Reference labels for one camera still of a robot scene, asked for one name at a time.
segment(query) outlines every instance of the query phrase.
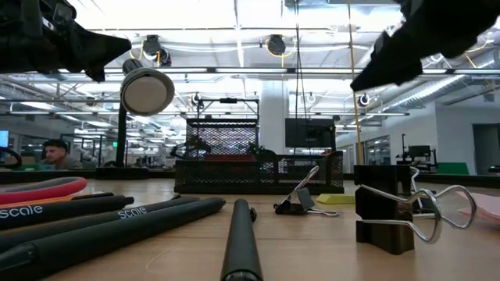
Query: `monitor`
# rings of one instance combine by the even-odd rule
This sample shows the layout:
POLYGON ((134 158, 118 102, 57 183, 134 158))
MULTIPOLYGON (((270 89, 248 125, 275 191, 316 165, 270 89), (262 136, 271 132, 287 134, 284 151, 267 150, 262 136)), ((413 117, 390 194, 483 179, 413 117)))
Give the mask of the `monitor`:
POLYGON ((9 146, 9 131, 0 130, 0 148, 7 148, 9 146))
POLYGON ((414 145, 408 147, 409 157, 430 157, 430 145, 414 145))
POLYGON ((332 148, 332 151, 335 151, 335 121, 333 119, 286 118, 285 146, 287 148, 332 148))

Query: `man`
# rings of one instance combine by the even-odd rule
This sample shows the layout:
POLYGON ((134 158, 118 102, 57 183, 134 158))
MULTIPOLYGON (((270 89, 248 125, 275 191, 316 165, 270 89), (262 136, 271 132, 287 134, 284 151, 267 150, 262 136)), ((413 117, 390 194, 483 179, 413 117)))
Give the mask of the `man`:
POLYGON ((63 140, 47 140, 44 142, 45 160, 42 164, 54 165, 55 169, 81 169, 82 165, 67 154, 68 146, 63 140))

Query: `wire mesh crate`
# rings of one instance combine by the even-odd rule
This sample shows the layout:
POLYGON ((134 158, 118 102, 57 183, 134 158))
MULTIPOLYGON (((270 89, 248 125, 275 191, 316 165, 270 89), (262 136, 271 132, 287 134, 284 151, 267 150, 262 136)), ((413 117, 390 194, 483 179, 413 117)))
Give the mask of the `wire mesh crate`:
POLYGON ((187 119, 186 159, 206 155, 250 155, 259 146, 257 119, 187 119))
POLYGON ((224 156, 216 161, 176 162, 174 190, 196 194, 288 194, 310 169, 320 171, 306 185, 311 194, 344 193, 342 152, 329 155, 274 155, 265 158, 224 156))

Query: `black marker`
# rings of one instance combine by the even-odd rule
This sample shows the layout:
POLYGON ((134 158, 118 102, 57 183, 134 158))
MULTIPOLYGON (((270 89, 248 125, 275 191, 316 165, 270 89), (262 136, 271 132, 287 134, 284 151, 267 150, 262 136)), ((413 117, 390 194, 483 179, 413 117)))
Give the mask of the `black marker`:
POLYGON ((67 219, 62 222, 43 224, 40 226, 31 227, 29 229, 10 231, 8 233, 0 235, 0 253, 28 241, 65 233, 75 229, 95 226, 105 222, 112 222, 118 219, 127 219, 137 215, 143 215, 145 213, 183 205, 198 200, 199 199, 196 197, 182 197, 175 200, 164 201, 135 208, 127 208, 120 211, 106 212, 98 215, 88 215, 82 218, 67 219))
POLYGON ((88 198, 84 200, 0 208, 0 229, 30 226, 42 222, 73 218, 79 215, 110 212, 120 210, 132 203, 134 203, 133 197, 116 195, 88 198))
POLYGON ((0 254, 0 280, 37 280, 72 265, 218 212, 222 198, 200 200, 129 219, 21 244, 0 254))
POLYGON ((259 251, 252 228, 252 222, 256 218, 255 209, 248 209, 247 201, 238 199, 234 202, 220 281, 263 280, 259 251))

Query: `black binder clip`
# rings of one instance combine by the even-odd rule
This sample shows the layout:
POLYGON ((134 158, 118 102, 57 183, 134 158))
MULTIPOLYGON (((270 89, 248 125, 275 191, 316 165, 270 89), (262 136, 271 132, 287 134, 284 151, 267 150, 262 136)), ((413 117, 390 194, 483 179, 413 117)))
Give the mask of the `black binder clip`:
POLYGON ((314 208, 315 204, 311 198, 309 189, 307 189, 307 187, 304 187, 318 172, 319 169, 319 166, 312 168, 307 176, 281 203, 274 205, 274 211, 278 215, 321 214, 331 217, 338 216, 337 211, 325 211, 314 208))
POLYGON ((457 229, 468 228, 477 211, 472 194, 462 186, 450 186, 433 194, 421 189, 411 194, 409 166, 405 165, 357 165, 354 181, 360 188, 355 192, 356 213, 362 220, 356 221, 356 241, 373 244, 391 254, 402 254, 415 248, 413 233, 427 244, 434 244, 441 235, 442 221, 457 229), (409 197, 399 197, 398 188, 409 197), (458 225, 442 215, 438 198, 450 191, 462 191, 470 201, 470 220, 458 225), (428 198, 434 214, 413 215, 412 203, 418 198, 428 198), (434 231, 430 237, 420 231, 413 219, 434 218, 434 231))

